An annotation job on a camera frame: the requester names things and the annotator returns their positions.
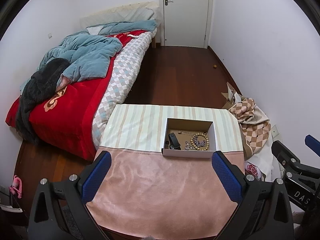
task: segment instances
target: checkered mattress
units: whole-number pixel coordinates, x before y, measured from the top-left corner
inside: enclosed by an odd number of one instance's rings
[[[144,54],[156,32],[157,29],[140,34],[116,56],[111,80],[92,122],[92,139],[97,149],[113,109],[123,103],[135,82]]]

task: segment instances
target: door handle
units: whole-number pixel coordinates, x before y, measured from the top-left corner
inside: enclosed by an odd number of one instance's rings
[[[168,2],[173,2],[173,0],[164,0],[164,5],[168,5]]]

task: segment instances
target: white door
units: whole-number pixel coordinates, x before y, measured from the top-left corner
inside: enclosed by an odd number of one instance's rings
[[[208,3],[209,0],[164,0],[165,45],[203,48]]]

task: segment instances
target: black fuzzy blanket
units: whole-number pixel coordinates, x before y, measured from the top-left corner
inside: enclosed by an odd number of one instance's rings
[[[16,114],[16,129],[24,139],[37,145],[39,137],[34,132],[29,115],[36,105],[51,98],[55,94],[57,82],[63,71],[70,65],[64,58],[55,58],[45,67],[35,72],[26,84],[19,99],[19,108]]]

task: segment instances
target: red patterned fabric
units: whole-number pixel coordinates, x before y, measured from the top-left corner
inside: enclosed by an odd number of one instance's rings
[[[136,36],[144,32],[132,31],[116,37],[124,47],[132,39],[127,34]],[[46,100],[32,110],[29,121],[39,138],[85,160],[94,160],[96,149],[92,141],[92,121],[111,79],[114,60],[115,57],[111,58],[105,78],[70,84],[64,95],[57,98],[53,109],[45,112]],[[15,127],[18,106],[19,98],[8,112],[6,123],[9,126]]]
[[[247,172],[250,173],[251,175],[258,177],[258,171],[257,171],[257,167],[254,166],[253,164],[248,164],[247,166]]]

